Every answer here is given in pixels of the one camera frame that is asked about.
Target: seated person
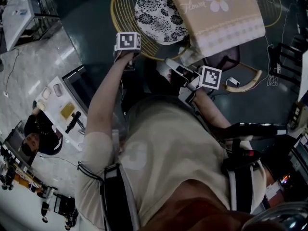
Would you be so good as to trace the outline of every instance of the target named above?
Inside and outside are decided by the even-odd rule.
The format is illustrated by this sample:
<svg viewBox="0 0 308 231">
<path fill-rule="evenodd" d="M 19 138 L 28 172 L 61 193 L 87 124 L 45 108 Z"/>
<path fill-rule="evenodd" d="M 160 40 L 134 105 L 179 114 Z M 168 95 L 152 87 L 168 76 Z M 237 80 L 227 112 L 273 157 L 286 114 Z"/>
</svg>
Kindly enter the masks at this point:
<svg viewBox="0 0 308 231">
<path fill-rule="evenodd" d="M 62 147 L 62 142 L 60 146 L 59 139 L 62 134 L 59 131 L 54 132 L 52 129 L 51 121 L 45 116 L 44 112 L 36 107 L 29 116 L 27 123 L 25 125 L 25 135 L 21 148 L 26 156 L 32 156 L 37 152 L 55 155 Z"/>
</svg>

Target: dark floor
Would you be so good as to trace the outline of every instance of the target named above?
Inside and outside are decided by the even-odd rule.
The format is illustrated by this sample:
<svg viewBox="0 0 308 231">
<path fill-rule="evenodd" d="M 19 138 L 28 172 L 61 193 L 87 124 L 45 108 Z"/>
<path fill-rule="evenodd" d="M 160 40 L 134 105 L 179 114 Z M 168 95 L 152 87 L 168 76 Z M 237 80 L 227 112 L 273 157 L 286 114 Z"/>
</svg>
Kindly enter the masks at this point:
<svg viewBox="0 0 308 231">
<path fill-rule="evenodd" d="M 113 63 L 113 48 L 116 30 L 110 16 L 111 0 L 55 0 L 62 24 L 75 46 L 81 61 L 89 65 L 91 78 L 98 86 Z M 273 24 L 280 14 L 279 0 L 258 0 L 265 25 Z M 282 14 L 274 25 L 266 28 L 269 44 L 276 46 L 282 41 L 290 45 L 298 34 L 297 21 L 304 29 L 307 27 L 307 15 L 300 2 L 296 0 L 281 0 Z M 265 38 L 259 38 L 240 46 L 241 61 L 249 66 L 263 71 L 261 79 L 268 72 L 268 53 Z M 223 73 L 222 81 L 230 76 L 240 83 L 246 84 L 253 74 L 249 70 L 236 67 Z M 245 93 L 220 95 L 215 99 L 216 105 L 231 123 L 286 123 L 292 104 L 297 94 L 291 91 L 296 87 L 285 80 L 278 80 L 278 86 L 268 87 L 267 79 L 255 89 Z M 265 148 L 268 141 L 258 142 L 259 148 Z"/>
</svg>

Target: black strap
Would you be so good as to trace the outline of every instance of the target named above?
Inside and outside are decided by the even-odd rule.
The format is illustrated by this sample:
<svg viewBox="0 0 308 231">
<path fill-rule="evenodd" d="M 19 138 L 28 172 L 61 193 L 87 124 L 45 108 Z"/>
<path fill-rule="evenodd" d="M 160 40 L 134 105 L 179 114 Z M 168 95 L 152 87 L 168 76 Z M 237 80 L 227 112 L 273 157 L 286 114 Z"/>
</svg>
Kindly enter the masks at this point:
<svg viewBox="0 0 308 231">
<path fill-rule="evenodd" d="M 104 194 L 106 215 L 111 230 L 133 231 L 125 186 L 118 166 L 115 177 L 105 178 Z"/>
<path fill-rule="evenodd" d="M 250 166 L 236 169 L 234 174 L 236 187 L 236 210 L 250 213 L 253 198 L 253 185 Z"/>
</svg>

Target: man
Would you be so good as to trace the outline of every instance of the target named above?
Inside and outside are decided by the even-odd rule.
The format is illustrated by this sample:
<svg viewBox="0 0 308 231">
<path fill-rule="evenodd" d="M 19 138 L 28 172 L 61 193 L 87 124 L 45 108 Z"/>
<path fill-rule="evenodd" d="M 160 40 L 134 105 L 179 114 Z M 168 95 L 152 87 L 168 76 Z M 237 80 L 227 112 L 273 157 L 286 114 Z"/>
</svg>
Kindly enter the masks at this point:
<svg viewBox="0 0 308 231">
<path fill-rule="evenodd" d="M 26 156 L 33 156 L 37 152 L 55 155 L 61 150 L 59 139 L 62 134 L 59 131 L 54 132 L 52 123 L 41 110 L 34 105 L 32 114 L 29 116 L 25 125 L 25 135 L 21 148 Z"/>
<path fill-rule="evenodd" d="M 81 163 L 102 178 L 112 155 L 116 94 L 131 58 L 128 54 L 112 66 L 89 107 Z M 202 89 L 194 102 L 209 124 L 230 126 Z M 128 123 L 119 160 L 131 184 L 141 231 L 235 231 L 251 218 L 230 211 L 229 180 L 221 172 L 225 150 L 183 104 L 172 98 L 142 100 L 128 112 Z M 243 146 L 250 148 L 249 143 Z M 263 167 L 253 174 L 252 211 L 263 200 L 266 188 Z M 104 230 L 99 182 L 79 172 L 75 195 L 81 216 Z"/>
</svg>

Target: floral cushion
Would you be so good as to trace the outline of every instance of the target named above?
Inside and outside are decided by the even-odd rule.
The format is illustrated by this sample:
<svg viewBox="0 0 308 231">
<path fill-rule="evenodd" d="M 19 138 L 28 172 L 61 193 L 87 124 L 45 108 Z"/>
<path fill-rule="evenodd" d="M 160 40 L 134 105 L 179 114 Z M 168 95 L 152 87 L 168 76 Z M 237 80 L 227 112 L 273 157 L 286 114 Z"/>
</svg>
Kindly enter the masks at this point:
<svg viewBox="0 0 308 231">
<path fill-rule="evenodd" d="M 188 35 L 173 0 L 137 0 L 135 12 L 138 26 L 160 44 L 173 44 Z"/>
</svg>

